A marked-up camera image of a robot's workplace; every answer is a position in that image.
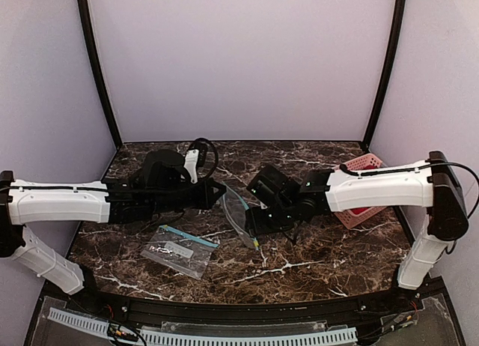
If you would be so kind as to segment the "large clear zip bag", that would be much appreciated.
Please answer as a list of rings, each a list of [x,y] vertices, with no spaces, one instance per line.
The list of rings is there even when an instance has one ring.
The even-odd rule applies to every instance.
[[[255,251],[259,250],[259,243],[255,237],[252,237],[245,229],[246,211],[249,206],[245,200],[232,188],[224,183],[226,192],[219,199],[220,205],[225,213],[227,221],[237,232],[242,243]]]

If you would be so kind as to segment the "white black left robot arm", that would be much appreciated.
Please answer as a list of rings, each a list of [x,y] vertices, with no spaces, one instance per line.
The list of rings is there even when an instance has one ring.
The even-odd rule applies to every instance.
[[[74,295],[95,288],[88,271],[47,246],[28,227],[32,222],[86,221],[128,224],[160,213],[209,210],[225,194],[212,172],[198,176],[205,153],[159,150],[126,179],[90,183],[34,183],[1,172],[1,257],[18,261],[37,276]]]

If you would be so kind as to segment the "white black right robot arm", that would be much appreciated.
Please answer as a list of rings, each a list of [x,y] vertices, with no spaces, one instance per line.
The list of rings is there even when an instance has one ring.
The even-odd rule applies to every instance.
[[[315,169],[298,183],[271,165],[256,174],[247,190],[261,205],[245,212],[252,236],[289,231],[315,216],[362,207],[423,207],[427,217],[412,249],[398,268],[397,285],[418,289],[446,249],[469,229],[463,189],[454,173],[458,165],[441,151],[404,166],[352,170]]]

